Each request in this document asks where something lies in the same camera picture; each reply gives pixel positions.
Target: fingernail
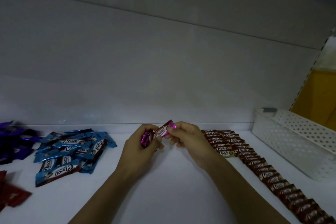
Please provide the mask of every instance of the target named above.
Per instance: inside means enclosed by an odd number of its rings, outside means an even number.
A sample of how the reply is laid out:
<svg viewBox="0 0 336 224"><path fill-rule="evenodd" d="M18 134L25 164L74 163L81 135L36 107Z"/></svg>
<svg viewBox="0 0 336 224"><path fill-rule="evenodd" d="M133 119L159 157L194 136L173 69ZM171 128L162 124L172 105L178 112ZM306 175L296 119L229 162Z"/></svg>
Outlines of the fingernail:
<svg viewBox="0 0 336 224"><path fill-rule="evenodd" d="M161 136L156 137L156 139L157 139L159 142L162 142L162 137L161 137Z"/></svg>

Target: hand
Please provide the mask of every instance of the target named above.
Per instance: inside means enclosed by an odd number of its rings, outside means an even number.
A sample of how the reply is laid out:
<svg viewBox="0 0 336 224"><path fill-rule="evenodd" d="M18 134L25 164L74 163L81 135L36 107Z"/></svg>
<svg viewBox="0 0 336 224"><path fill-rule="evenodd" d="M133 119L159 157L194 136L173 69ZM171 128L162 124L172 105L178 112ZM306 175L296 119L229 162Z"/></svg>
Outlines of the hand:
<svg viewBox="0 0 336 224"><path fill-rule="evenodd" d="M132 180L137 179L149 165L154 152L157 149L162 150L164 145L161 143L162 137L152 140L150 145L143 149L141 146L141 138L145 131L150 129L157 130L158 126L151 124L142 124L128 140L126 140L123 152L119 159L116 171L126 175Z"/></svg>
<svg viewBox="0 0 336 224"><path fill-rule="evenodd" d="M165 138L171 138L171 145L177 143L177 147L185 146L196 164L205 169L209 157L216 156L216 151L207 142L198 126L183 121L179 121L175 125L176 128L167 127L169 135Z"/></svg>

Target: row of candy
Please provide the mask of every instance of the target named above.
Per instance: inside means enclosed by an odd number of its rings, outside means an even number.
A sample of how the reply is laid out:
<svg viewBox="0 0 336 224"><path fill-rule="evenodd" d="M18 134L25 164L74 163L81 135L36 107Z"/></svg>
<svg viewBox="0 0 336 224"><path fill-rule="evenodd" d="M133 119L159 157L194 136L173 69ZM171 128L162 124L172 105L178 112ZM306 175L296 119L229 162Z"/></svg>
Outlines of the row of candy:
<svg viewBox="0 0 336 224"><path fill-rule="evenodd" d="M18 126L13 121L0 123L0 165L25 159L40 139L35 130Z"/></svg>
<svg viewBox="0 0 336 224"><path fill-rule="evenodd" d="M224 157L237 156L255 175L295 214L304 224L335 224L329 216L313 200L308 199L294 184L285 180L265 158L230 130L202 130L208 142Z"/></svg>
<svg viewBox="0 0 336 224"><path fill-rule="evenodd" d="M168 135L167 127L176 128L174 122L172 120L166 122L162 127L158 128L157 130L153 131L152 129L146 131L142 138L141 138L141 146L145 149L149 146L153 138L155 137L165 137Z"/></svg>
<svg viewBox="0 0 336 224"><path fill-rule="evenodd" d="M0 171L0 212L6 206L15 207L22 204L31 192L17 188L5 182L7 171Z"/></svg>
<svg viewBox="0 0 336 224"><path fill-rule="evenodd" d="M35 176L36 187L75 172L93 173L104 149L117 146L106 132L94 132L90 128L64 134L51 132L40 142L34 163L43 163Z"/></svg>

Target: yellow surface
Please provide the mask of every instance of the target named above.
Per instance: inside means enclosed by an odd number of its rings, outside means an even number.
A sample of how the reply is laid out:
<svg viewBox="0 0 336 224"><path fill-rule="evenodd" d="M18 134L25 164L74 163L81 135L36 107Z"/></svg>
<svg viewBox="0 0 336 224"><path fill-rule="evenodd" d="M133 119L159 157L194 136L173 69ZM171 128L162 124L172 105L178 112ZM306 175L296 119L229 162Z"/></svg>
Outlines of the yellow surface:
<svg viewBox="0 0 336 224"><path fill-rule="evenodd" d="M336 72L313 70L291 111L336 131Z"/></svg>

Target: perforated basket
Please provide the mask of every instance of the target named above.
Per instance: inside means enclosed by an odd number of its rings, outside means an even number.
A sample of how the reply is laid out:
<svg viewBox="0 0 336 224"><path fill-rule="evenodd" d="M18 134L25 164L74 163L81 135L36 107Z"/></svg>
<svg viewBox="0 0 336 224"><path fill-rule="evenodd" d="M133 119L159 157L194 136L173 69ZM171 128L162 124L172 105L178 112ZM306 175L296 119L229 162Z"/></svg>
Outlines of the perforated basket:
<svg viewBox="0 0 336 224"><path fill-rule="evenodd" d="M290 111L256 111L257 137L310 178L336 179L336 132Z"/></svg>

